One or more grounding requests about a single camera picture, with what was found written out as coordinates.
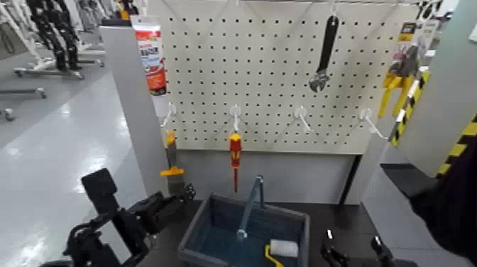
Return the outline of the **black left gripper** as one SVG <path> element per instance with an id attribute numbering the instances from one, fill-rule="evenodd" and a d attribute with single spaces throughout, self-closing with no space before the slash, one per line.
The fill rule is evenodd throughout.
<path id="1" fill-rule="evenodd" d="M 185 209 L 194 199 L 192 183 L 180 190 L 180 196 L 165 197 L 161 191 L 138 201 L 126 209 L 125 233 L 130 239 L 144 239 L 156 235 L 185 216 Z"/>

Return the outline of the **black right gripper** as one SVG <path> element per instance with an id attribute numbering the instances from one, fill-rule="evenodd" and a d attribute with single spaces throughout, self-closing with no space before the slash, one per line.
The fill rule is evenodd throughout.
<path id="1" fill-rule="evenodd" d="M 414 261 L 394 258 L 391 250 L 379 236 L 374 236 L 371 239 L 371 248 L 374 250 L 377 260 L 371 258 L 350 259 L 346 254 L 342 254 L 334 248 L 333 240 L 332 231 L 327 229 L 322 237 L 321 255 L 330 267 L 418 267 Z"/>

